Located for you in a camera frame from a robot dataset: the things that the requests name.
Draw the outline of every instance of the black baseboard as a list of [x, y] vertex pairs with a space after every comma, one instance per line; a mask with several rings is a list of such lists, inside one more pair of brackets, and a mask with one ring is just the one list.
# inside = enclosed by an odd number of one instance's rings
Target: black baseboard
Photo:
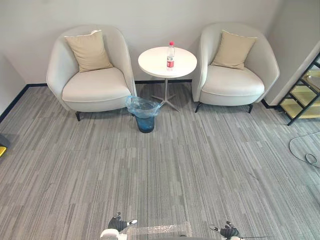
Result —
[[19, 99], [25, 94], [28, 88], [32, 87], [46, 87], [48, 86], [46, 83], [35, 83], [35, 84], [27, 84], [24, 88], [19, 92], [19, 94], [13, 99], [13, 101], [9, 104], [9, 106], [4, 110], [4, 112], [0, 115], [0, 123], [5, 119], [11, 109], [16, 105]]
[[261, 102], [266, 109], [276, 109], [278, 107], [278, 105], [269, 105], [264, 99]]
[[[135, 84], [163, 84], [165, 80], [148, 80], [148, 81], [134, 81]], [[168, 83], [191, 83], [192, 79], [179, 79], [179, 80], [172, 80], [169, 79]]]

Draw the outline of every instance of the trash can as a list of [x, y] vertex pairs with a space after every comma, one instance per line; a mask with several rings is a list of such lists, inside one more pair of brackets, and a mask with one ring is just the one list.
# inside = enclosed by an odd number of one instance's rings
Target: trash can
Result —
[[155, 116], [159, 114], [160, 104], [138, 96], [128, 96], [125, 101], [128, 112], [135, 116], [140, 132], [151, 133], [155, 128]]

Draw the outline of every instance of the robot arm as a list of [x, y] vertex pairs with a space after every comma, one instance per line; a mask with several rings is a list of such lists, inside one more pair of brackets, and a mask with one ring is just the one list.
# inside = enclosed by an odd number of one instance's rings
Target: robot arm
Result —
[[108, 228], [103, 230], [100, 239], [127, 240], [127, 235], [120, 232], [126, 227], [136, 224], [138, 221], [136, 219], [122, 221], [120, 214], [120, 212], [117, 212], [116, 215], [111, 218]]
[[226, 225], [224, 226], [224, 228], [219, 229], [213, 225], [209, 225], [209, 228], [211, 230], [217, 231], [223, 237], [225, 237], [227, 240], [243, 239], [240, 237], [240, 233], [239, 233], [238, 229], [230, 221], [226, 221]]

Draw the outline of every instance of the white armchair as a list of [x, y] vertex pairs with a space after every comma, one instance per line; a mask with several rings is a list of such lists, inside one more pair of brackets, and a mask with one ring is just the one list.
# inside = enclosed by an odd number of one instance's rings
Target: white armchair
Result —
[[[220, 45], [221, 32], [257, 37], [244, 70], [211, 65]], [[205, 27], [201, 33], [197, 67], [192, 77], [192, 97], [202, 104], [219, 106], [249, 105], [261, 101], [279, 77], [279, 67], [266, 37], [242, 23], [221, 22]]]
[[[102, 30], [104, 47], [112, 68], [79, 72], [79, 65], [64, 36], [87, 35]], [[84, 25], [62, 33], [55, 41], [46, 75], [50, 90], [70, 111], [103, 112], [125, 107], [126, 97], [136, 96], [127, 43], [113, 26]]]

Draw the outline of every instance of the chair leg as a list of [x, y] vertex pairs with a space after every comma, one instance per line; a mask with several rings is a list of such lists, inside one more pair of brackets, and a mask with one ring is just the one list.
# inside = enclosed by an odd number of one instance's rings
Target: chair leg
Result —
[[202, 104], [203, 104], [202, 102], [199, 102], [199, 103], [198, 103], [198, 105], [196, 106], [196, 109], [195, 109], [195, 113], [198, 112], [198, 110], [199, 110], [199, 108], [200, 108], [200, 106], [201, 106]]
[[76, 119], [78, 119], [78, 122], [80, 122], [80, 112], [76, 111], [75, 115], [76, 115]]
[[249, 106], [249, 111], [248, 111], [248, 113], [251, 113], [251, 110], [252, 110], [252, 108], [254, 107], [254, 105], [253, 105], [253, 104], [248, 104], [248, 106]]

